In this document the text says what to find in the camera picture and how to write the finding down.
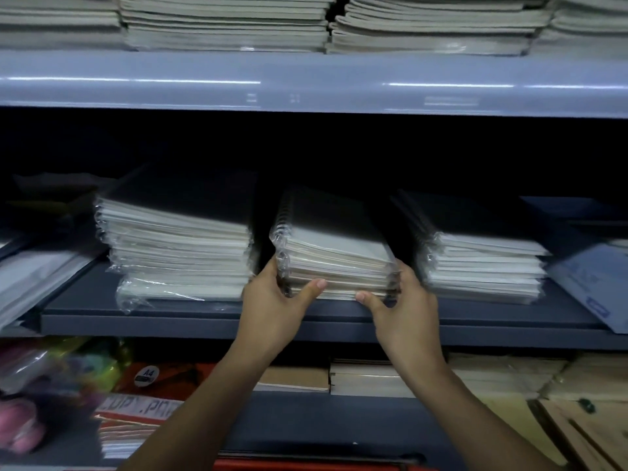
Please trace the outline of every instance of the white paper stack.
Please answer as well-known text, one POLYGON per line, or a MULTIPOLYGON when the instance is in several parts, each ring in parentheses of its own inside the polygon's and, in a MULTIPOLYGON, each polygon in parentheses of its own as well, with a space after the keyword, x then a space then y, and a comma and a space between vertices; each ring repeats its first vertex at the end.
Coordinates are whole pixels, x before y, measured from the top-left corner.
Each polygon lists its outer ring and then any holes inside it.
POLYGON ((292 295, 318 277, 328 282, 321 299, 354 300, 360 289, 381 297, 396 291, 396 260, 360 201, 292 188, 270 237, 292 295))
POLYGON ((0 0, 0 47, 123 46, 116 0, 0 0))
POLYGON ((113 269, 126 273, 120 307, 150 299, 238 300, 255 273, 255 174, 199 174, 151 166, 98 201, 96 219, 113 269))
POLYGON ((335 360, 329 370, 332 395, 414 398, 390 362, 335 360))
MULTIPOLYGON (((449 366, 477 397, 521 396, 536 399, 565 368, 566 360, 534 357, 451 354, 449 366)), ((414 397, 389 362, 334 360, 332 395, 414 397)))
POLYGON ((271 365, 253 391, 329 393, 329 369, 271 365))
POLYGON ((158 425, 101 420, 98 439, 106 460, 128 459, 159 428, 158 425))
POLYGON ((417 239, 415 268, 444 297, 530 304, 547 250, 470 198, 400 191, 393 198, 417 239))
POLYGON ((628 56, 628 0, 560 0, 533 53, 628 56))
POLYGON ((547 26, 548 0, 349 0, 329 53, 428 51, 520 55, 547 26))
POLYGON ((521 395, 536 399, 565 368, 559 358, 451 354, 449 366, 475 396, 521 395))
POLYGON ((87 225, 0 261, 0 329, 36 306, 104 252, 87 225))
POLYGON ((628 354, 584 354, 545 390, 549 399, 628 402, 628 354))
POLYGON ((138 49, 321 51, 335 0, 120 0, 138 49))

